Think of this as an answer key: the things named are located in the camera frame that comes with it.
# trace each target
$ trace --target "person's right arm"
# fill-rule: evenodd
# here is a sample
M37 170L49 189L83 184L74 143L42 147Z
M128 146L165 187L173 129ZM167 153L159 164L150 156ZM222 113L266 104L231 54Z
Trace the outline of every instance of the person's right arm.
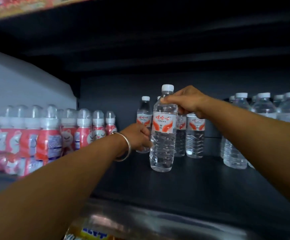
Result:
M268 181L290 200L290 123L211 98L193 86L161 99L210 120Z

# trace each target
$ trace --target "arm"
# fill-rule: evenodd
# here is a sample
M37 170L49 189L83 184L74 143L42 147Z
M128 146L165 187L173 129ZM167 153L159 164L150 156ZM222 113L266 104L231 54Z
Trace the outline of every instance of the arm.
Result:
M132 149L151 146L143 125L121 133ZM121 135L104 137L0 192L0 239L61 239L111 162L127 149Z
M290 200L290 123L267 118L188 86L161 99L210 120L251 164Z

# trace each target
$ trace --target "bangle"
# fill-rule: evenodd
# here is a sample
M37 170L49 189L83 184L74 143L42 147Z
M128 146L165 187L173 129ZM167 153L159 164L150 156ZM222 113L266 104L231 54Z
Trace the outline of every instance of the bangle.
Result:
M127 145L128 145L128 153L126 155L126 157L124 157L123 159L114 159L114 161L124 161L127 157L129 157L129 155L131 154L132 152L132 146L131 146L131 143L129 143L129 141L127 140L126 136L124 136L123 134L119 133L119 132L112 132L112 134L119 134L121 135L122 137L124 137L124 139L126 140L127 142Z

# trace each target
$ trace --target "silver bracelet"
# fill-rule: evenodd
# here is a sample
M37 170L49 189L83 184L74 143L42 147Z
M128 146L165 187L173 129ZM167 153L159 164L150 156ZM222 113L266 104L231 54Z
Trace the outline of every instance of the silver bracelet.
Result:
M114 161L124 161L127 157L129 157L129 155L131 154L132 152L132 146L131 146L131 143L129 143L129 141L127 140L126 136L124 136L123 134L119 133L119 132L112 132L112 134L119 134L121 135L122 137L124 137L124 139L126 140L127 142L127 145L128 145L128 153L126 155L126 157L124 157L123 159L114 159Z

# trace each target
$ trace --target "person's left arm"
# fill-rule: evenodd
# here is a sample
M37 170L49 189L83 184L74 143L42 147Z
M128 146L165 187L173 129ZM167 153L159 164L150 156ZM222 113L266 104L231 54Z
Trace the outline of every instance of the person's left arm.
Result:
M151 147L143 125L121 133L132 149ZM0 239L61 239L112 161L126 150L124 137L112 134L11 184L0 192Z

